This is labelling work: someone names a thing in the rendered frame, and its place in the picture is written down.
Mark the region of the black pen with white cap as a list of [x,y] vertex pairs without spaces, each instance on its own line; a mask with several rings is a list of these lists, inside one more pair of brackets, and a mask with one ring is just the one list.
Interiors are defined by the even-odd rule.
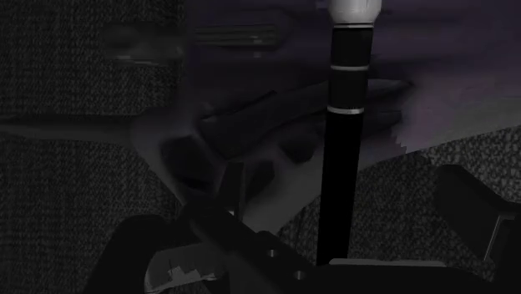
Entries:
[[346,258],[350,241],[374,23],[382,0],[331,0],[334,22],[316,264]]

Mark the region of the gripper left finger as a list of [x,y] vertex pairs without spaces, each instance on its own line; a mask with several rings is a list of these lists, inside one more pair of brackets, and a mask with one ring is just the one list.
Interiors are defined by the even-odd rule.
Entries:
[[173,294],[203,282],[210,294],[320,294],[316,268],[267,231],[254,232],[215,201],[178,220],[137,215],[116,228],[84,294]]

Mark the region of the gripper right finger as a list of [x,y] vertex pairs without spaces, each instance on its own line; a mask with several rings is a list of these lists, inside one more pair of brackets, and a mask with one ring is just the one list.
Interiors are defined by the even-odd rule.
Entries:
[[435,209],[477,258],[494,263],[494,294],[521,294],[521,203],[460,165],[441,165],[436,175]]

